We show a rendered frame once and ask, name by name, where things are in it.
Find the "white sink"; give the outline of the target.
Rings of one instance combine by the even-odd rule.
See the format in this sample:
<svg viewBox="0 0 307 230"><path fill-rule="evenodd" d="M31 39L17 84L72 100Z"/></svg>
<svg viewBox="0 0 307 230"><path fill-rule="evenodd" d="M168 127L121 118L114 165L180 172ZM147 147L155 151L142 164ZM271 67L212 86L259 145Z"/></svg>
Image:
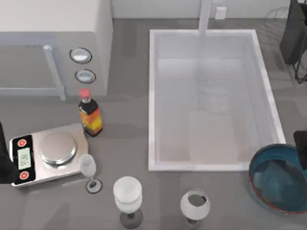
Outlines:
<svg viewBox="0 0 307 230"><path fill-rule="evenodd" d="M252 29L151 30L148 115L152 172L243 172L285 143Z"/></svg>

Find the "dark sauce bottle red cap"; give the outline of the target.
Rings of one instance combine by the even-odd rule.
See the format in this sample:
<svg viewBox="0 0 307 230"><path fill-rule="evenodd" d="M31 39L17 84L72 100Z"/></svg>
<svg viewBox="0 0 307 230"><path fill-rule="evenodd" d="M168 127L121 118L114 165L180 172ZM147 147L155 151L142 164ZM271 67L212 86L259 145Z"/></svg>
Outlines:
<svg viewBox="0 0 307 230"><path fill-rule="evenodd" d="M81 100L78 109L83 128L90 136L95 137L103 130L100 108L92 98L90 89L81 88L79 95Z"/></svg>

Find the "small microwave knob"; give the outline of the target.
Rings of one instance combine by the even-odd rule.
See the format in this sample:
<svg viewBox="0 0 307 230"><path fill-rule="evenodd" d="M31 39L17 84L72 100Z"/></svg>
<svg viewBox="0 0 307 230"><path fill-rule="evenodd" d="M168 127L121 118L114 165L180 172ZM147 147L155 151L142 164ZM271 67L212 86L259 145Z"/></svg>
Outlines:
<svg viewBox="0 0 307 230"><path fill-rule="evenodd" d="M80 83L90 84L96 80L96 75L89 69L83 69L75 72L75 78Z"/></svg>

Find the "wide frosted goblet glass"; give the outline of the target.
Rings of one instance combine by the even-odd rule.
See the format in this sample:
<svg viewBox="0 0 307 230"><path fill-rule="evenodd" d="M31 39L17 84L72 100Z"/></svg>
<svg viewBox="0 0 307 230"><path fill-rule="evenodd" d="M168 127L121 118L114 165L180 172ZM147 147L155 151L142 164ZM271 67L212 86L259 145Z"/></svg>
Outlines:
<svg viewBox="0 0 307 230"><path fill-rule="evenodd" d="M142 224L142 185L132 176L123 176L113 186L114 200L120 211L119 221L126 229L135 229Z"/></svg>

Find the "slim clear wine glass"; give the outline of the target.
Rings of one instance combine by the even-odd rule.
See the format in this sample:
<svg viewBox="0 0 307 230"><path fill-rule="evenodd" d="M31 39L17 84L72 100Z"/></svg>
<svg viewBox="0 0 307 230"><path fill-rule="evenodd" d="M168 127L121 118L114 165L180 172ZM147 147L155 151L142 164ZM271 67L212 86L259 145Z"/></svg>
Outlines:
<svg viewBox="0 0 307 230"><path fill-rule="evenodd" d="M95 178L96 163L93 157L89 154L84 154L79 158L80 172L87 178L86 190L91 194L100 192L103 188L103 183Z"/></svg>

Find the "large microwave knob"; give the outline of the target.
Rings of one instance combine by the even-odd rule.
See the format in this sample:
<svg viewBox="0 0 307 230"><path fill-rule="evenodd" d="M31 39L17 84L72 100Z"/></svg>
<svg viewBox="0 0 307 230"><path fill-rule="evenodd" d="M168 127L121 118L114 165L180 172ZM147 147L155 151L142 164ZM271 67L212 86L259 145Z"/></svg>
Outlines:
<svg viewBox="0 0 307 230"><path fill-rule="evenodd" d="M92 53L84 47L78 47L78 48L70 50L69 56L72 61L78 64L89 63L93 57Z"/></svg>

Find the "round frosted wine glass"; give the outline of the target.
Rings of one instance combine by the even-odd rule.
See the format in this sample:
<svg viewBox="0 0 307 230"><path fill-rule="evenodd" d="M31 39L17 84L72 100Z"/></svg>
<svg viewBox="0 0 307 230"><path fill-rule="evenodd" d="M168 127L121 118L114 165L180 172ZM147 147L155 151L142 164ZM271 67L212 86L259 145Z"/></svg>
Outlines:
<svg viewBox="0 0 307 230"><path fill-rule="evenodd" d="M187 191L180 201L183 222L189 230L197 229L208 216L210 209L211 202L200 188Z"/></svg>

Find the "silver kitchen scale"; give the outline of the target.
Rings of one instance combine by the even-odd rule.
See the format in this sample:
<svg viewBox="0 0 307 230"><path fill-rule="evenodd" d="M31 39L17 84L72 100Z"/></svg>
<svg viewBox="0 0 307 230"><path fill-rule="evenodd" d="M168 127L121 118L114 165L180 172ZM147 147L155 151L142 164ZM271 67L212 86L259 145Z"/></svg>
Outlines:
<svg viewBox="0 0 307 230"><path fill-rule="evenodd" d="M18 170L14 187L30 186L81 172L79 158L88 154L80 123L14 137L9 156Z"/></svg>

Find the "tall white tap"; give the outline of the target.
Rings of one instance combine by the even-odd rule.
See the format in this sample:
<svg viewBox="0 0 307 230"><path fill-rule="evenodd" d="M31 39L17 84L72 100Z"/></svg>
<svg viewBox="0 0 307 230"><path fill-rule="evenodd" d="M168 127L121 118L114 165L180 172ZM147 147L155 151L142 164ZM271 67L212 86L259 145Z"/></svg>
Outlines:
<svg viewBox="0 0 307 230"><path fill-rule="evenodd" d="M208 21L211 12L212 0L201 0L200 4L200 16L199 16L199 35L204 36L208 28Z"/></svg>

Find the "blue bowl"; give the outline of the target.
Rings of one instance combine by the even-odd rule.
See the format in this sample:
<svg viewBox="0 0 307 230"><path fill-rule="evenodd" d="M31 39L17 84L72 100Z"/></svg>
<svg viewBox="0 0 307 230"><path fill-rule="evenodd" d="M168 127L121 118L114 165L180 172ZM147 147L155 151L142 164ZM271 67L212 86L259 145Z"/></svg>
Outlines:
<svg viewBox="0 0 307 230"><path fill-rule="evenodd" d="M259 149L249 163L248 178L254 199L264 208L285 215L307 213L307 168L294 146Z"/></svg>

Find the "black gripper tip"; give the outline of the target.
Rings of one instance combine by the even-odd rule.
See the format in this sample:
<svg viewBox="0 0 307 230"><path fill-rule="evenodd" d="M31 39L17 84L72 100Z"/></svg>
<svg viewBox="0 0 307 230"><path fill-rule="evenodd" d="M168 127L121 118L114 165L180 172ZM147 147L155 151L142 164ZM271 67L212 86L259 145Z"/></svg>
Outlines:
<svg viewBox="0 0 307 230"><path fill-rule="evenodd" d="M307 170L307 130L294 132L295 147L303 170Z"/></svg>
<svg viewBox="0 0 307 230"><path fill-rule="evenodd" d="M12 184L19 177L19 171L11 161L0 122L0 184Z"/></svg>

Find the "pale microwave oven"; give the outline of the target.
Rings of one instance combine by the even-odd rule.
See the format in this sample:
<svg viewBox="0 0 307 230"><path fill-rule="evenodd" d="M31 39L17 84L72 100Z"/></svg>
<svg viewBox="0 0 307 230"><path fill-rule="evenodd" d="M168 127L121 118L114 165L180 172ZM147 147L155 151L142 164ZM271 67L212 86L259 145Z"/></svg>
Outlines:
<svg viewBox="0 0 307 230"><path fill-rule="evenodd" d="M113 35L110 0L0 0L0 96L76 97L107 93ZM72 49L92 60L78 64ZM96 75L80 83L75 72Z"/></svg>

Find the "white wall socket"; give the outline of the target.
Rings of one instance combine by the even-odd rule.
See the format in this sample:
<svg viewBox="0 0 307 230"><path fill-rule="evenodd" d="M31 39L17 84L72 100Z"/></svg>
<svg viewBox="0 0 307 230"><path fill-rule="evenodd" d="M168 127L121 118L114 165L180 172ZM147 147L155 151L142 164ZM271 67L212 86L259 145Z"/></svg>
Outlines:
<svg viewBox="0 0 307 230"><path fill-rule="evenodd" d="M226 12L227 12L227 8L225 6L216 7L215 19L224 20L226 18Z"/></svg>

